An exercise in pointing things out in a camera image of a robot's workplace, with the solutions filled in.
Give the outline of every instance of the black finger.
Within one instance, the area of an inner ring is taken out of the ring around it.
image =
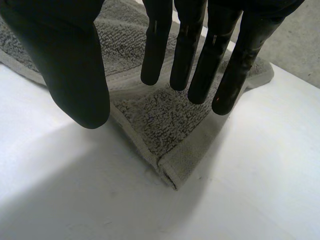
[[[176,91],[186,88],[194,62],[202,25],[206,0],[175,0],[180,19],[180,30],[176,40],[170,85]]]
[[[226,115],[232,110],[261,47],[282,21],[243,14],[238,40],[212,102],[216,114]]]
[[[165,59],[172,23],[172,0],[143,0],[149,26],[146,31],[141,81],[146,85],[157,83]]]
[[[209,0],[208,32],[188,91],[193,104],[205,102],[241,12]]]

